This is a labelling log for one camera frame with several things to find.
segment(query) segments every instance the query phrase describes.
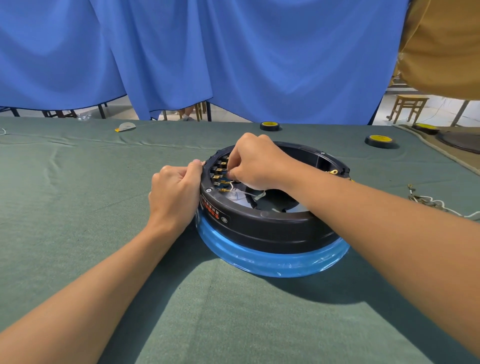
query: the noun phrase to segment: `mustard yellow cloth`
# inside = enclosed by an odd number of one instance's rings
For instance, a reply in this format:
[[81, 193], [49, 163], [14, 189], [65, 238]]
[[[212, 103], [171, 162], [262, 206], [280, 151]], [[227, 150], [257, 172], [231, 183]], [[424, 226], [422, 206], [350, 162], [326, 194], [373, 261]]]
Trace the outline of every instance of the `mustard yellow cloth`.
[[397, 70], [426, 94], [480, 100], [480, 0], [414, 0]]

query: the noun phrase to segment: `blue plastic base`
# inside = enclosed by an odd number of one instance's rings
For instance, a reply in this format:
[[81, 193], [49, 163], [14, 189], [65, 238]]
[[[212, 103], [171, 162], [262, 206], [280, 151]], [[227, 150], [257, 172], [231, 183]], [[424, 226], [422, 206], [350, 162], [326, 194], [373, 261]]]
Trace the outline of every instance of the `blue plastic base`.
[[338, 262], [350, 245], [338, 238], [330, 245], [301, 254], [274, 254], [245, 248], [217, 232], [199, 209], [195, 225], [205, 244], [219, 258], [246, 272], [266, 277], [303, 277], [321, 272]]

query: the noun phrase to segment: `white floor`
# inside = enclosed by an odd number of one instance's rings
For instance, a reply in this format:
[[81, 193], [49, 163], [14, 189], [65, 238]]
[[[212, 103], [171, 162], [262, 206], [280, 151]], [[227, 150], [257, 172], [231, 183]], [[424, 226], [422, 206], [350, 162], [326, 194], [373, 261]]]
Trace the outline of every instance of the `white floor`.
[[[375, 117], [375, 121], [373, 123], [374, 125], [391, 125], [392, 124], [392, 122], [387, 120], [386, 117], [390, 115], [390, 113], [392, 112], [392, 107], [395, 102], [395, 99], [396, 99], [395, 95], [384, 96], [382, 103], [380, 104], [380, 107], [378, 109], [377, 115]], [[479, 102], [480, 101], [472, 101], [470, 103], [469, 107], [466, 110], [469, 112], [466, 112], [465, 114], [471, 117], [462, 116], [460, 118], [460, 121], [458, 122], [459, 126], [480, 127], [480, 108], [477, 105], [477, 103]], [[447, 110], [445, 108], [442, 108], [442, 105], [438, 107], [438, 103], [433, 103], [433, 104], [435, 105], [435, 107], [429, 107], [429, 103], [427, 103], [427, 106], [423, 109], [418, 119], [418, 122], [427, 122], [428, 124], [435, 125], [435, 126], [450, 126], [450, 124], [452, 123], [452, 120], [455, 117], [456, 112], [452, 112], [453, 111], [452, 109]], [[117, 100], [109, 102], [108, 107], [104, 106], [103, 110], [107, 118], [138, 120], [138, 116], [135, 113], [135, 110], [133, 110], [133, 107], [130, 103], [130, 100], [128, 99], [128, 96], [121, 97]], [[212, 121], [250, 122], [246, 119], [241, 118], [240, 116], [232, 114], [231, 112], [228, 112], [215, 105], [211, 106], [211, 111], [212, 111]], [[40, 111], [19, 109], [18, 112], [20, 116], [43, 118], [43, 114]], [[409, 109], [403, 110], [397, 123], [405, 123], [409, 112], [410, 112]], [[76, 113], [79, 116], [79, 118], [82, 118], [82, 119], [89, 119], [89, 118], [101, 119], [100, 111], [98, 110], [97, 107], [76, 110]], [[1, 116], [12, 116], [12, 114], [10, 112], [3, 112], [3, 113], [0, 113], [0, 117]], [[174, 114], [174, 112], [171, 111], [171, 112], [168, 112], [167, 118], [168, 120], [175, 121], [179, 119], [179, 116], [178, 114]]]

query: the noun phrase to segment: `black sticker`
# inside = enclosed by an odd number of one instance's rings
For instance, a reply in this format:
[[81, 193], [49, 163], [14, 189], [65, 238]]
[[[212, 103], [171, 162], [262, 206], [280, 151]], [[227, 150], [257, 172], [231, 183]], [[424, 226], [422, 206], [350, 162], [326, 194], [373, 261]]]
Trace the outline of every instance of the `black sticker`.
[[214, 219], [226, 226], [230, 224], [230, 217], [218, 210], [218, 208], [213, 207], [212, 204], [207, 201], [203, 194], [200, 194], [200, 202], [202, 210], [206, 211]]

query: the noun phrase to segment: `green fabric surface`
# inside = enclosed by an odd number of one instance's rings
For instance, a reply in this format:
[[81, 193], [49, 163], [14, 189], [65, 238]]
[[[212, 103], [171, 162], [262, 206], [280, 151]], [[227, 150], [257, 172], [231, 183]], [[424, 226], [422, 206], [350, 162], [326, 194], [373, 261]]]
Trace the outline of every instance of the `green fabric surface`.
[[[153, 173], [205, 160], [258, 124], [0, 118], [0, 330], [136, 235]], [[470, 214], [477, 175], [382, 126], [282, 125], [272, 139], [345, 162], [357, 182], [406, 185]], [[388, 135], [399, 149], [364, 139]], [[404, 216], [406, 228], [411, 222]], [[126, 312], [101, 363], [477, 363], [352, 249], [325, 272], [257, 277], [218, 259], [190, 226]]]

